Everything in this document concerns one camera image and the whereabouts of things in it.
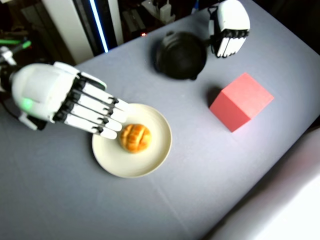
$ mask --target round plate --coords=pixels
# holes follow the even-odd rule
[[[127,121],[123,124],[143,124],[152,134],[149,147],[140,153],[130,153],[119,143],[99,135],[92,137],[92,149],[98,163],[109,173],[122,178],[137,178],[156,170],[167,158],[172,133],[165,117],[156,109],[138,103],[130,104]]]

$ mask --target gray tabletop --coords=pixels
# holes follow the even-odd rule
[[[196,81],[174,81],[152,67],[166,32],[208,38],[207,11],[123,44],[81,65],[108,92],[150,105],[167,118],[173,143],[152,174],[124,179],[95,161],[91,136],[49,124],[34,132],[0,108],[0,239],[198,240],[293,145],[320,114],[320,56],[251,0],[239,53],[211,53]],[[208,89],[252,75],[274,100],[230,133],[208,110]]]

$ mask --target bread roll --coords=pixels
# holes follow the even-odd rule
[[[149,129],[141,124],[127,125],[120,135],[120,143],[130,153],[136,154],[146,150],[151,142]]]

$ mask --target frying pan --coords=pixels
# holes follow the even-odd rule
[[[196,80],[206,61],[205,43],[189,32],[168,32],[156,52],[158,70],[178,80]]]

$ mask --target pink box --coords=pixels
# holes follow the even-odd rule
[[[210,106],[210,111],[234,132],[260,113],[274,97],[248,73],[226,86]]]

